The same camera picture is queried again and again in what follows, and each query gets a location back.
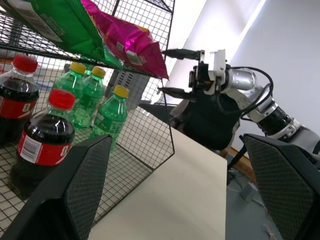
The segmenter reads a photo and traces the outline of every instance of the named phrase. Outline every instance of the pink chip bag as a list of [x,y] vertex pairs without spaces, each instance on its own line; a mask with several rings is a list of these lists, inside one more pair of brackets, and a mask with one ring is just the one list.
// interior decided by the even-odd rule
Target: pink chip bag
[[136,69],[169,79],[160,45],[148,29],[106,14],[90,0],[81,2],[113,54]]

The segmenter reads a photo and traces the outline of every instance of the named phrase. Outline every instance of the red bottle label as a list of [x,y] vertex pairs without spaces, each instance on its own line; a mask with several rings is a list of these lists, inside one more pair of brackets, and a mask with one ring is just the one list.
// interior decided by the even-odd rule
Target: red bottle label
[[17,152],[30,163],[57,166],[62,163],[70,149],[71,143],[64,145],[41,143],[29,137],[23,130]]
[[29,118],[37,101],[14,101],[0,96],[0,116],[9,119]]

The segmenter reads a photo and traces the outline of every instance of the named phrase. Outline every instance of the snack bag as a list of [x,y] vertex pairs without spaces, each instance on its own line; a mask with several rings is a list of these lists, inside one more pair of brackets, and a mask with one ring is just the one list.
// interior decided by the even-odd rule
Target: snack bag
[[105,50],[80,0],[0,0],[0,5],[59,48],[123,69],[114,54]]
[[148,29],[106,14],[90,0],[81,2],[104,43],[117,57],[137,69],[169,79],[160,45]]

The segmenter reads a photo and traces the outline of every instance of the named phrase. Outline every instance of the red bottle cap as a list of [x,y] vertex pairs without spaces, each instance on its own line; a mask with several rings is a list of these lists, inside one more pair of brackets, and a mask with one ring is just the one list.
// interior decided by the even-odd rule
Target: red bottle cap
[[34,73],[37,70],[38,62],[29,56],[17,54],[13,59],[13,66],[26,73]]
[[76,101],[75,95],[63,89],[52,89],[49,96],[49,103],[63,110],[70,110]]

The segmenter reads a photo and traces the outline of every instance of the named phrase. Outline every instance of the gray floor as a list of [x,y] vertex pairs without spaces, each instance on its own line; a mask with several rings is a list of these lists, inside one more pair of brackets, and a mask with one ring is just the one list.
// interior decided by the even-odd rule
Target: gray floor
[[[249,179],[238,174],[237,179],[244,187]],[[226,240],[270,240],[269,235],[262,229],[266,224],[276,240],[282,240],[275,224],[267,217],[266,209],[251,201],[246,202],[240,194],[241,187],[233,180],[226,191]],[[254,199],[261,201],[259,194]]]

